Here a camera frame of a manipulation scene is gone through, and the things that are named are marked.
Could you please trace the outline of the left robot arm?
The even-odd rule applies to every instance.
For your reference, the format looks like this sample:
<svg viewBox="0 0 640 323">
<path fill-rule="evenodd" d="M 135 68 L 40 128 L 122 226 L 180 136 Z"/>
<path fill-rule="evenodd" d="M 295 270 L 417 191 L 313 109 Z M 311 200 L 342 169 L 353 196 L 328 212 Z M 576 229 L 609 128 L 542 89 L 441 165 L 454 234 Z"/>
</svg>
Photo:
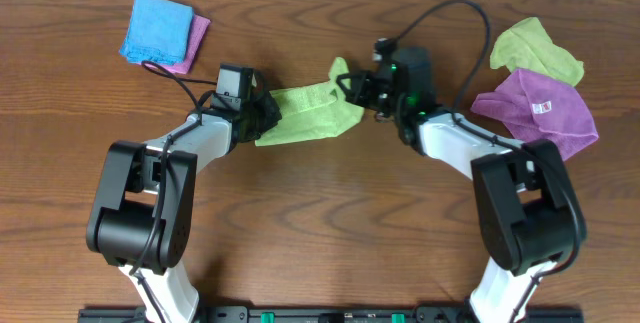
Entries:
<svg viewBox="0 0 640 323">
<path fill-rule="evenodd" d="M 191 322 L 199 293 L 182 261 L 200 171 L 260 138 L 281 113 L 266 90 L 206 92 L 183 124 L 146 142 L 108 149 L 87 224 L 88 248 L 131 280 L 147 322 Z"/>
</svg>

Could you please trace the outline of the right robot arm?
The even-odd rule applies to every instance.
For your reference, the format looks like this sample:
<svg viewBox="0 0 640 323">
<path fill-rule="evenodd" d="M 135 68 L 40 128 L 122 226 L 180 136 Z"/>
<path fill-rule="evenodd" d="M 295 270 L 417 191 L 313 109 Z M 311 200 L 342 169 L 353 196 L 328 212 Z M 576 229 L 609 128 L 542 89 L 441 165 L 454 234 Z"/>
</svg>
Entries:
<svg viewBox="0 0 640 323">
<path fill-rule="evenodd" d="M 423 73 L 397 65 L 341 74 L 347 102 L 394 121 L 401 140 L 472 181 L 489 261 L 468 300 L 476 322 L 523 322 L 543 279 L 576 261 L 586 228 L 558 148 L 482 129 L 437 102 Z"/>
</svg>

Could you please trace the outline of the light green cloth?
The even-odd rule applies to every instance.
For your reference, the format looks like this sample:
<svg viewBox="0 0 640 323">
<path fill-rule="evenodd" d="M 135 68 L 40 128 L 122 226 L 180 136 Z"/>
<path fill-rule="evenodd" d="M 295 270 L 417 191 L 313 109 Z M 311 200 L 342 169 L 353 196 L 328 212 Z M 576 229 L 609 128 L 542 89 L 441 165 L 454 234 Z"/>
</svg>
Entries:
<svg viewBox="0 0 640 323">
<path fill-rule="evenodd" d="M 336 82 L 349 68 L 336 57 L 328 73 L 329 80 L 304 87 L 273 90 L 281 120 L 255 141 L 255 145 L 273 146 L 338 137 L 357 125 L 364 109 L 346 101 Z"/>
</svg>

